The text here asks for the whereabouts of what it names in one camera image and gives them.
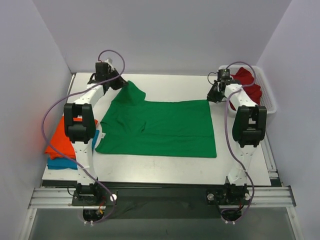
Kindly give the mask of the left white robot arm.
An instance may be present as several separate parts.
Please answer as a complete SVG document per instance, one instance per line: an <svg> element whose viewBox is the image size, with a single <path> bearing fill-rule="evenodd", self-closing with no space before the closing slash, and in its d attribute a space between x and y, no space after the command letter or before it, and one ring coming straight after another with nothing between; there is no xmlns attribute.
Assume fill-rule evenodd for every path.
<svg viewBox="0 0 320 240"><path fill-rule="evenodd" d="M63 108L64 133L73 147L79 174L75 198L84 200L90 206L97 205L106 193L97 183L93 163L92 145L97 130L93 108L108 89L119 90L127 85L128 82L119 75L110 58L98 60L84 93Z"/></svg>

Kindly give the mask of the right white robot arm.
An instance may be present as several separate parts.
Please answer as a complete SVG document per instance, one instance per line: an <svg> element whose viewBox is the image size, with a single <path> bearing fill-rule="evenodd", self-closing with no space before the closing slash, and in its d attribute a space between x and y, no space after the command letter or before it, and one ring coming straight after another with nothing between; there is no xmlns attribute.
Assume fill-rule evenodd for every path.
<svg viewBox="0 0 320 240"><path fill-rule="evenodd" d="M250 179L248 173L252 158L260 142L265 138L267 109L251 100L243 86L232 79L215 80L207 94L209 102L220 103L224 99L226 100L224 133L230 154L235 160L227 180L230 184L242 186ZM230 105L236 110L231 131L235 150L231 148L227 124Z"/></svg>

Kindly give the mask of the green t-shirt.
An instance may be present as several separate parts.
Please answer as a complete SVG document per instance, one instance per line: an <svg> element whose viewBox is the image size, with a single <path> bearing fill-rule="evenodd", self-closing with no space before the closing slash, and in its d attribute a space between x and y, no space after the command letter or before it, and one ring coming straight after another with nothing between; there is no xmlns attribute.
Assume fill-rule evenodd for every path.
<svg viewBox="0 0 320 240"><path fill-rule="evenodd" d="M96 152L110 155L216 158L207 100L147 101L132 81L112 100L100 122Z"/></svg>

